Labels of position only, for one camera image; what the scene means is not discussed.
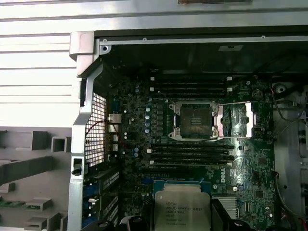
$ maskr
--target wire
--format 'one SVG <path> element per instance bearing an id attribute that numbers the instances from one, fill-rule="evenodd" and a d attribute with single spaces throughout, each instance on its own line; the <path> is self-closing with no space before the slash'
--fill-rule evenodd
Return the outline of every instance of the wire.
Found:
<path id="1" fill-rule="evenodd" d="M 278 107 L 278 103 L 277 103 L 277 101 L 276 101 L 276 99 L 275 99 L 275 94 L 274 94 L 273 89 L 271 88 L 270 91 L 271 91 L 271 96 L 272 96 L 272 98 L 273 98 L 273 102 L 274 102 L 274 104 L 275 104 L 275 106 L 276 106 L 277 112 L 279 113 L 281 119 L 283 119 L 284 121 L 287 121 L 287 122 L 294 122 L 294 121 L 300 120 L 300 117 L 302 116 L 302 114 L 303 114 L 303 112 L 304 112 L 304 109 L 302 109 L 302 111 L 299 113 L 299 115 L 298 115 L 296 118 L 294 118 L 294 119 L 287 119 L 287 118 L 285 118 L 285 117 L 282 115 L 280 108 Z"/>
<path id="2" fill-rule="evenodd" d="M 283 200 L 283 198 L 282 198 L 282 196 L 281 196 L 281 193 L 280 193 L 280 191 L 279 191 L 278 177 L 279 177 L 279 174 L 276 173 L 276 174 L 275 174 L 275 186 L 276 186 L 276 191 L 277 191 L 277 194 L 278 194 L 279 199 L 280 199 L 280 201 L 281 201 L 281 204 L 282 204 L 283 207 L 284 207 L 288 212 L 290 212 L 292 215 L 294 215 L 294 216 L 296 216 L 296 217 L 302 218 L 302 217 L 303 217 L 302 215 L 293 212 L 293 211 L 285 204 L 285 202 L 284 202 L 284 200 Z"/>
<path id="3" fill-rule="evenodd" d="M 308 231 L 307 223 L 302 219 L 299 218 L 300 224 L 304 227 L 305 231 Z"/>
<path id="4" fill-rule="evenodd" d="M 282 129 L 280 132 L 278 132 L 277 134 L 274 134 L 274 136 L 279 136 L 281 133 L 283 133 L 284 131 L 286 131 L 292 124 L 296 123 L 296 122 L 301 122 L 304 125 L 306 125 L 306 123 L 303 120 L 294 120 L 293 122 L 290 122 L 284 129 Z"/>

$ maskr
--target dell logo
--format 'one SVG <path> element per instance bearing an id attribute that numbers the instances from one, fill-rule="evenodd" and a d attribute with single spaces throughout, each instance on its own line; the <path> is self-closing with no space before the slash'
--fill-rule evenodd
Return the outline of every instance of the dell logo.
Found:
<path id="1" fill-rule="evenodd" d="M 223 168 L 220 170 L 221 183 L 226 183 L 226 169 Z"/>

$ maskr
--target cpu socket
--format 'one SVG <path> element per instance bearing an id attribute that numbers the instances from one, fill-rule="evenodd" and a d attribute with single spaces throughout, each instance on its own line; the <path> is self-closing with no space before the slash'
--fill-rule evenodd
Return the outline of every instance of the cpu socket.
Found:
<path id="1" fill-rule="evenodd" d="M 215 102 L 177 102 L 169 105 L 174 112 L 173 132 L 178 141 L 203 141 L 219 137 L 222 132 L 222 107 Z"/>

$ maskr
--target green circuit board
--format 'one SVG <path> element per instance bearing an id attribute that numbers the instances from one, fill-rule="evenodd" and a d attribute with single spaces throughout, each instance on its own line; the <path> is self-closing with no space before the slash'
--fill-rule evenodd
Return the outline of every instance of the green circuit board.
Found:
<path id="1" fill-rule="evenodd" d="M 154 180 L 190 180 L 211 182 L 213 197 L 234 198 L 238 218 L 256 230 L 274 224 L 269 85 L 257 80 L 225 85 L 224 97 L 211 98 L 202 92 L 186 98 L 174 97 L 176 91 L 168 94 L 164 87 L 155 92 L 151 80 L 118 84 L 110 95 L 109 110 L 122 114 L 117 159 L 126 183 L 117 189 L 122 193 L 120 216 L 140 213 L 143 198 L 153 193 Z M 171 108 L 178 102 L 183 102 L 180 116 Z M 209 102 L 223 106 L 219 137 L 213 137 L 208 126 L 216 125 Z M 170 137 L 176 128 L 185 141 Z"/>

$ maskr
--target motherboard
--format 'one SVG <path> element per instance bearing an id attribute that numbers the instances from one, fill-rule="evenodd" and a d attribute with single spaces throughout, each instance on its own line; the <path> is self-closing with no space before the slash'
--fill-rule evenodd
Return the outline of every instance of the motherboard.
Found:
<path id="1" fill-rule="evenodd" d="M 231 218 L 274 224 L 270 86 L 234 77 L 152 72 L 113 87 L 107 142 L 124 179 L 120 217 L 140 214 L 155 181 L 185 180 L 210 182 Z"/>

